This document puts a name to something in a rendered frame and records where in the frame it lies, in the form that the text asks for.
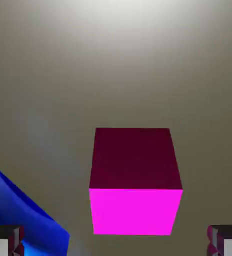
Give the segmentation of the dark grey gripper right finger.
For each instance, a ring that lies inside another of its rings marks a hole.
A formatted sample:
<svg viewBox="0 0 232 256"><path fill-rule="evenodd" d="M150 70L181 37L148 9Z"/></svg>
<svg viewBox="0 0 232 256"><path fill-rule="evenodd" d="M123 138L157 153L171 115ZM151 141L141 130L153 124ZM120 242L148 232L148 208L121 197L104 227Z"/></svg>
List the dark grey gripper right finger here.
<svg viewBox="0 0 232 256"><path fill-rule="evenodd" d="M232 256L232 225L210 225L207 256Z"/></svg>

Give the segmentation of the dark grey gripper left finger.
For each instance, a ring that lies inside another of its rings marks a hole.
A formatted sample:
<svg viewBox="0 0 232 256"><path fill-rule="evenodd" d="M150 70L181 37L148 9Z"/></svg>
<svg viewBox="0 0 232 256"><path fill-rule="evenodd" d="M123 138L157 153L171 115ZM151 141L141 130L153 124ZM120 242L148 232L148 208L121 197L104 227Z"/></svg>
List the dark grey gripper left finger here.
<svg viewBox="0 0 232 256"><path fill-rule="evenodd" d="M0 225L0 256L24 256L24 229L18 225Z"/></svg>

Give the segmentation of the small magenta cube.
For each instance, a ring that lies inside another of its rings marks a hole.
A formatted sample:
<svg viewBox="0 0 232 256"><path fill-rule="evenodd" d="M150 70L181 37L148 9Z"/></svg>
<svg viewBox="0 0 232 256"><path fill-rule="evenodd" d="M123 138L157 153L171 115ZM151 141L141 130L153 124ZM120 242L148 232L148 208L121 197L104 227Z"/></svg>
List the small magenta cube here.
<svg viewBox="0 0 232 256"><path fill-rule="evenodd" d="M95 130L89 183L94 234L168 236L182 193L169 129Z"/></svg>

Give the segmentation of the large blue box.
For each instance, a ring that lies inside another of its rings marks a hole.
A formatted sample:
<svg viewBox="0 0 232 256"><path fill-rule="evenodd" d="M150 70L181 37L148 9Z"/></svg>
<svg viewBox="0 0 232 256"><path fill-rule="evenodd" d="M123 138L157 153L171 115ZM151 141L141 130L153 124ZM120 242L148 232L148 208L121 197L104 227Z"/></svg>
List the large blue box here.
<svg viewBox="0 0 232 256"><path fill-rule="evenodd" d="M24 230L24 256L67 256L70 235L0 172L0 225Z"/></svg>

